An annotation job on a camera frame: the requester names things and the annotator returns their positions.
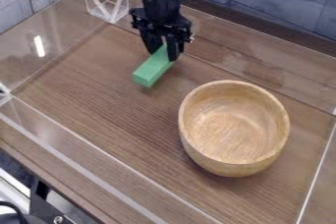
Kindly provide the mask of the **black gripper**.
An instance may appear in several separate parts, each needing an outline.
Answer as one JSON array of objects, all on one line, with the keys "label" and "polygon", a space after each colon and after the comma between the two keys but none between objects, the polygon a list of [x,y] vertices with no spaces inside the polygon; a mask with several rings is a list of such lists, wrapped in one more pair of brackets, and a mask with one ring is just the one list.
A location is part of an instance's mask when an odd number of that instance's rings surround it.
[{"label": "black gripper", "polygon": [[131,8],[131,25],[140,32],[147,51],[153,54],[167,40],[168,59],[175,62],[192,40],[192,22],[180,13],[180,0],[141,0],[143,6]]}]

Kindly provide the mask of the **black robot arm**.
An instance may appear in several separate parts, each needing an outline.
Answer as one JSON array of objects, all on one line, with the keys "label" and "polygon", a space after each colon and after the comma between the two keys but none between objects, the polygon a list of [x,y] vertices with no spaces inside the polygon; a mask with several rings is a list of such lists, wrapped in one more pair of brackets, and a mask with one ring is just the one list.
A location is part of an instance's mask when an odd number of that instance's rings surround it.
[{"label": "black robot arm", "polygon": [[180,13],[180,7],[180,0],[141,0],[141,7],[128,11],[147,51],[153,54],[167,43],[171,62],[179,59],[192,41],[192,22]]}]

